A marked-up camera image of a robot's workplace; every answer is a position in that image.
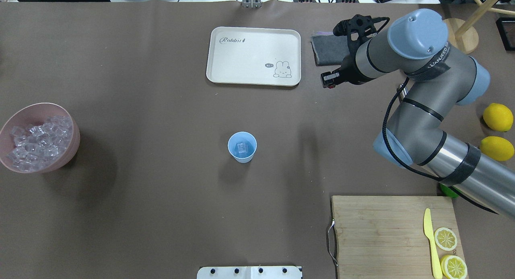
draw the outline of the white metal plate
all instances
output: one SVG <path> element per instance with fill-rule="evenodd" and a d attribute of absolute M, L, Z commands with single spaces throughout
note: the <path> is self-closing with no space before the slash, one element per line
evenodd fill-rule
<path fill-rule="evenodd" d="M 218 27 L 211 32 L 206 76 L 214 83 L 295 86 L 300 64 L 294 30 Z"/>
<path fill-rule="evenodd" d="M 202 267 L 197 272 L 197 279 L 302 279 L 302 267 Z"/>

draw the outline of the light blue joint cap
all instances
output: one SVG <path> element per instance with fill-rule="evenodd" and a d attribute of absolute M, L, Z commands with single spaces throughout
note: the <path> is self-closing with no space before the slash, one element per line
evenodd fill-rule
<path fill-rule="evenodd" d="M 387 128 L 386 129 L 386 138 L 388 138 L 388 143 L 390 143 L 390 147 L 395 153 L 395 155 L 402 160 L 407 165 L 412 165 L 413 160 L 408 154 L 408 152 L 404 149 L 404 147 L 401 145 L 399 140 L 393 135 L 392 132 Z M 386 158 L 387 160 L 390 160 L 390 162 L 396 164 L 400 168 L 404 168 L 400 163 L 391 156 L 390 152 L 386 148 L 385 141 L 383 139 L 383 133 L 380 132 L 377 138 L 374 140 L 373 144 L 374 150 L 379 153 L 381 156 Z"/>
<path fill-rule="evenodd" d="M 445 46 L 448 36 L 440 14 L 428 8 L 413 11 L 388 28 L 390 47 L 407 59 L 432 57 Z"/>
<path fill-rule="evenodd" d="M 484 92 L 486 92 L 488 85 L 490 85 L 490 73 L 484 69 L 476 59 L 473 57 L 471 58 L 476 64 L 476 79 L 474 80 L 474 85 L 472 85 L 469 93 L 462 100 L 456 102 L 456 104 L 460 106 L 476 101 L 479 96 L 482 96 Z"/>

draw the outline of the lemon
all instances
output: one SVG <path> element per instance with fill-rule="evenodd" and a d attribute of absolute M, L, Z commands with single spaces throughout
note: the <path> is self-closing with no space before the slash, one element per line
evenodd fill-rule
<path fill-rule="evenodd" d="M 508 131 L 513 125 L 513 113 L 505 105 L 492 103 L 483 112 L 486 125 L 495 131 Z"/>
<path fill-rule="evenodd" d="M 480 143 L 480 149 L 482 153 L 498 162 L 509 160 L 515 152 L 513 144 L 499 136 L 488 136 L 483 138 Z"/>
<path fill-rule="evenodd" d="M 442 257 L 442 273 L 449 279 L 465 279 L 467 277 L 467 265 L 465 261 L 455 255 L 445 255 Z"/>
<path fill-rule="evenodd" d="M 436 246 L 442 250 L 452 251 L 458 246 L 458 238 L 456 234 L 449 228 L 438 228 L 435 231 Z"/>

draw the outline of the cutting board handle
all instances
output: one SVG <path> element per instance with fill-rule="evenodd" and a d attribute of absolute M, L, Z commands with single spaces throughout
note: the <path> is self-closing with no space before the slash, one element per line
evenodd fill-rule
<path fill-rule="evenodd" d="M 333 229 L 333 242 L 334 242 L 334 255 L 333 253 L 331 252 L 331 244 L 329 243 L 330 240 L 330 233 L 331 233 L 331 229 Z M 331 258 L 333 258 L 333 263 L 334 263 L 334 266 L 338 267 L 338 260 L 336 260 L 336 249 L 337 249 L 338 245 L 336 243 L 336 230 L 334 228 L 334 219 L 331 220 L 331 222 L 329 223 L 329 226 L 327 228 L 327 251 L 329 252 L 329 255 L 331 255 Z"/>

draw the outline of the pink bowl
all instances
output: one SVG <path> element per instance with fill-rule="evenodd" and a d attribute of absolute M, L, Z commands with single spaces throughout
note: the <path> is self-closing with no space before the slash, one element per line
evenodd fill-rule
<path fill-rule="evenodd" d="M 64 117 L 69 117 L 72 119 L 73 126 L 72 126 L 72 140 L 70 141 L 70 145 L 66 148 L 66 151 L 57 158 L 56 161 L 53 162 L 53 164 L 47 166 L 44 169 L 41 169 L 39 171 L 28 171 L 28 172 L 22 172 L 16 168 L 14 168 L 11 164 L 11 160 L 7 158 L 7 155 L 9 152 L 11 152 L 14 149 L 14 143 L 12 141 L 11 136 L 11 130 L 13 127 L 25 127 L 26 125 L 32 124 L 32 125 L 42 125 L 45 121 L 45 119 L 48 116 L 56 116 L 61 115 Z M 27 106 L 24 109 L 18 111 L 16 114 L 14 114 L 9 120 L 7 120 L 7 123 L 5 123 L 4 127 L 2 127 L 2 130 L 0 130 L 0 161 L 2 162 L 5 167 L 10 169 L 11 171 L 20 172 L 20 173 L 43 173 L 43 172 L 49 172 L 58 169 L 59 167 L 62 167 L 67 162 L 69 162 L 75 153 L 77 152 L 77 149 L 79 148 L 80 143 L 80 133 L 79 133 L 79 127 L 77 127 L 77 124 L 75 123 L 75 120 L 73 120 L 72 116 L 70 116 L 70 113 L 66 111 L 63 107 L 53 104 L 53 103 L 37 103 L 31 106 Z"/>

